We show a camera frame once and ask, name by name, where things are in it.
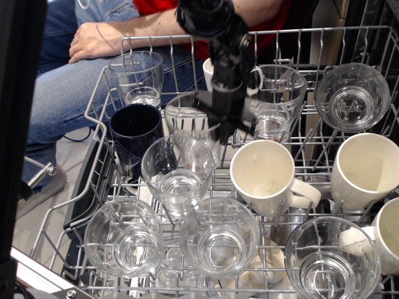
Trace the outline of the person's bare hand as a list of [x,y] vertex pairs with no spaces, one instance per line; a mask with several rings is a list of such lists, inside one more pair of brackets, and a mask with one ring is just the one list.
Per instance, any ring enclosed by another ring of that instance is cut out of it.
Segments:
[[84,59],[115,56],[121,52],[122,33],[113,22],[83,23],[74,35],[69,49],[69,63]]

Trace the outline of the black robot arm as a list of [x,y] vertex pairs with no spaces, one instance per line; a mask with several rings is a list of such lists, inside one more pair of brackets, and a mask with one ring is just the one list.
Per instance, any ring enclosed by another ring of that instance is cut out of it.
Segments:
[[211,92],[196,92],[193,106],[207,113],[210,126],[218,126],[213,139],[222,144],[237,130],[254,131],[254,117],[245,109],[248,79],[254,67],[249,28],[231,1],[180,1],[176,9],[180,26],[208,41],[214,66]]

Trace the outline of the person's bare forearm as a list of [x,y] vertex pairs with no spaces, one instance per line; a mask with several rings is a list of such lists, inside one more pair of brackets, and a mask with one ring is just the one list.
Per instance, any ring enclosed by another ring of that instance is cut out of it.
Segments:
[[[233,1],[233,6],[235,13],[252,27],[275,17],[282,1]],[[172,36],[185,33],[176,20],[174,9],[118,22],[110,28],[113,29],[113,35],[109,36],[108,43],[117,52],[126,49],[126,43],[121,41],[122,37]]]

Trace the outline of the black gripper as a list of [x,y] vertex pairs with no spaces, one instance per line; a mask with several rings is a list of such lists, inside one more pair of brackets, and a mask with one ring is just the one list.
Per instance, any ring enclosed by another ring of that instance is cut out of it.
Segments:
[[208,133],[213,141],[226,144],[237,130],[254,134],[254,115],[245,104],[247,86],[212,92],[199,90],[194,94],[194,106],[208,115]]

